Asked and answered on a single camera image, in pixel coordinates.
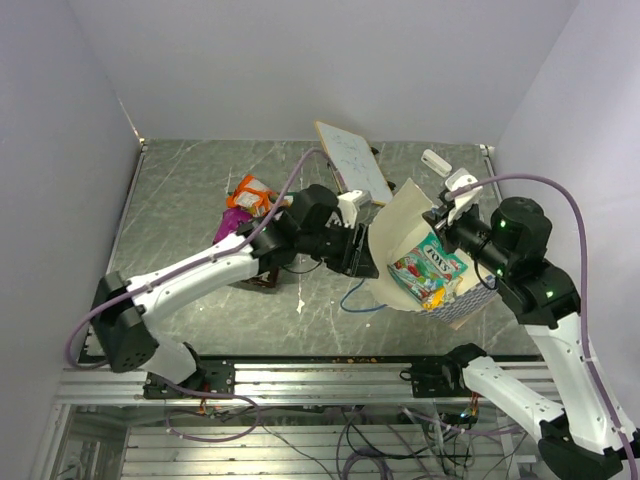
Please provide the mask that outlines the blue checkered paper bag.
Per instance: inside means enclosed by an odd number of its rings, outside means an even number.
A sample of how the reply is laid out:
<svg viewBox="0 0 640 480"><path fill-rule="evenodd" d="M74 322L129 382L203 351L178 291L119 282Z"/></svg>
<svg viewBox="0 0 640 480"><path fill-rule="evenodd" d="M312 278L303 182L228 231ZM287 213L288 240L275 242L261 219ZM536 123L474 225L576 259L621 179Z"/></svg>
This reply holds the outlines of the blue checkered paper bag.
<svg viewBox="0 0 640 480"><path fill-rule="evenodd" d="M435 206L411 179L374 217L368 245L378 276L364 285L387 309L453 329L497 298L494 276L461 250L444 251L422 217Z"/></svg>

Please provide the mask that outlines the brown Kettle chips bag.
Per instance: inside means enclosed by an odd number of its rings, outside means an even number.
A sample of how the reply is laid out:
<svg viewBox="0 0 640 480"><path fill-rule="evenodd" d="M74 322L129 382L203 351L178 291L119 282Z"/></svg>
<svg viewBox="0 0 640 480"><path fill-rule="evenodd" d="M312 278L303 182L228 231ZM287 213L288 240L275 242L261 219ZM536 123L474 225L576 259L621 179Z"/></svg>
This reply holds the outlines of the brown Kettle chips bag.
<svg viewBox="0 0 640 480"><path fill-rule="evenodd" d="M276 267L269 271L259 273L249 279L242 280L242 283L261 288L273 289L277 285L279 271L280 269Z"/></svg>

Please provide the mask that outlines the orange snack packet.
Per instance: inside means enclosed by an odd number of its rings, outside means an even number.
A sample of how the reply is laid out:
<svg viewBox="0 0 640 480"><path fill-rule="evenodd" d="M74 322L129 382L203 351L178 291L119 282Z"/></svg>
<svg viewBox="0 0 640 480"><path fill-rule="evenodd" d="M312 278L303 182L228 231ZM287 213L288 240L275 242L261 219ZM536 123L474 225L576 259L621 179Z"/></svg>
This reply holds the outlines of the orange snack packet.
<svg viewBox="0 0 640 480"><path fill-rule="evenodd" d="M260 217L271 210L277 198L277 192L253 175L246 175L227 197L226 206L240 208L254 217Z"/></svg>

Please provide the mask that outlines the purple candy bag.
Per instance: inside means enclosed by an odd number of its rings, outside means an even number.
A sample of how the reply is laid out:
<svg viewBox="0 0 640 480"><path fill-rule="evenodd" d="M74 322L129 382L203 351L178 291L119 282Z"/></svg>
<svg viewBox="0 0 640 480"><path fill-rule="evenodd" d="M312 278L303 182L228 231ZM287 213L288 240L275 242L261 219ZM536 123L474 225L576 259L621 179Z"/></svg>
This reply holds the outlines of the purple candy bag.
<svg viewBox="0 0 640 480"><path fill-rule="evenodd" d="M213 237L212 244L215 245L226 238L230 233L237 231L240 225L248 223L253 216L240 207L228 208L223 212L222 219Z"/></svg>

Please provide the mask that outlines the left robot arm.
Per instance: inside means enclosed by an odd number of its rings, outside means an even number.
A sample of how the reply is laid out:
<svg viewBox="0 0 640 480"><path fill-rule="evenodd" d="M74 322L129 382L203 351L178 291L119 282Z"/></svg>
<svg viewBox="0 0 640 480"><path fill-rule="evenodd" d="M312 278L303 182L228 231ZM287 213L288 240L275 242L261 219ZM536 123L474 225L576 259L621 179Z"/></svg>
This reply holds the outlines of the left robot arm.
<svg viewBox="0 0 640 480"><path fill-rule="evenodd" d="M313 184L296 193L290 205L273 207L164 269L130 278L105 275L90 323L107 365L115 373L142 369L154 388L182 397L212 388L211 371L195 349L162 336L156 323L221 287L287 267L299 255L348 277L376 278L369 228L357 220L369 200L362 190L336 195Z"/></svg>

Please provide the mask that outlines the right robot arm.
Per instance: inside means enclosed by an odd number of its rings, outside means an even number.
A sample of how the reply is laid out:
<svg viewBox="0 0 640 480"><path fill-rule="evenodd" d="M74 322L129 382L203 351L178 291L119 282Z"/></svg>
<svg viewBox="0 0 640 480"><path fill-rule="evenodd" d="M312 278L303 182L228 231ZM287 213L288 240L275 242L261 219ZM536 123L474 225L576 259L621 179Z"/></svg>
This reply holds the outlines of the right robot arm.
<svg viewBox="0 0 640 480"><path fill-rule="evenodd" d="M442 357L442 387L492 402L532 438L560 479L610 479L625 467L636 478L639 430L605 385L587 345L586 309L571 277L545 257L552 223L543 209L530 199L507 198L490 223L476 206L455 220L453 211L447 203L422 217L446 252L461 250L494 275L499 296L537 346L560 399L536 393L472 343Z"/></svg>

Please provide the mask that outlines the teal Fox's candy bag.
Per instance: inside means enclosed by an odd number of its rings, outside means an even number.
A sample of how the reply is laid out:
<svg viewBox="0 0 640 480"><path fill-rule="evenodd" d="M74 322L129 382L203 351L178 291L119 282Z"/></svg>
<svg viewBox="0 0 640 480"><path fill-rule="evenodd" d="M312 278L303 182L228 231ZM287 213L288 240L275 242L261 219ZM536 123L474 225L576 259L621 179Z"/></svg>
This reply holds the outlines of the teal Fox's candy bag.
<svg viewBox="0 0 640 480"><path fill-rule="evenodd" d="M436 235L429 233L387 269L395 282L422 307L421 300L441 287L446 289L445 302L450 300L468 265L455 254L446 253Z"/></svg>

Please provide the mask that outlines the yellow snack packet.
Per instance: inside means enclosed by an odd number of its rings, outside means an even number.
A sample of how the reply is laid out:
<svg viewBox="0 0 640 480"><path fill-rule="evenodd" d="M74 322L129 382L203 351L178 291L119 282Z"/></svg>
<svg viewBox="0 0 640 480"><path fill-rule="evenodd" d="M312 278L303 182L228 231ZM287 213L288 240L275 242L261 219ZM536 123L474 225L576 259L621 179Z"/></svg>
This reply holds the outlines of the yellow snack packet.
<svg viewBox="0 0 640 480"><path fill-rule="evenodd" d="M446 300L446 289L441 287L437 290L430 292L425 298L421 300L422 308L431 311L438 308Z"/></svg>

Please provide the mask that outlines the white eraser block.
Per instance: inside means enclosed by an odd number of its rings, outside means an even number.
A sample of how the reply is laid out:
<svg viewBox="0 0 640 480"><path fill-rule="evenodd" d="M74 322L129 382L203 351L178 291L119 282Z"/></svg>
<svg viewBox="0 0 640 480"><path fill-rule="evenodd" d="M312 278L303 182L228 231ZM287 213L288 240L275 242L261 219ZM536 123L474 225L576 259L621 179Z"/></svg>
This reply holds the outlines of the white eraser block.
<svg viewBox="0 0 640 480"><path fill-rule="evenodd" d="M431 149L423 151L421 162L443 178L446 178L452 171L452 166Z"/></svg>

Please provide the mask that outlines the small yellow-framed whiteboard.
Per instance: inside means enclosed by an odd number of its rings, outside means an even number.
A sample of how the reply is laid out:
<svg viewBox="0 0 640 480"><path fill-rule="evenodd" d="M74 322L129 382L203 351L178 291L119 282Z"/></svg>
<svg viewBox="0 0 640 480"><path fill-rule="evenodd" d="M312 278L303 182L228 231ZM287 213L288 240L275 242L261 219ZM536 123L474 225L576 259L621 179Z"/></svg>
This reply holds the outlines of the small yellow-framed whiteboard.
<svg viewBox="0 0 640 480"><path fill-rule="evenodd" d="M393 194L367 141L360 135L321 121L314 126L342 185L367 191L373 203L386 205Z"/></svg>

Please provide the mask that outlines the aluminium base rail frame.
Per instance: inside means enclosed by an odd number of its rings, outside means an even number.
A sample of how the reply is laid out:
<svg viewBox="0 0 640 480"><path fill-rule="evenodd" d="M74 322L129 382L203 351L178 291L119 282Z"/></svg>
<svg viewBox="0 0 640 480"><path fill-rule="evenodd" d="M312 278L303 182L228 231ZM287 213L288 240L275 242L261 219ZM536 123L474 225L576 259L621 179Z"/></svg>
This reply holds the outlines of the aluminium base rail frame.
<svg viewBox="0 0 640 480"><path fill-rule="evenodd" d="M212 397L66 370L36 479L548 479L536 441L440 356L208 357Z"/></svg>

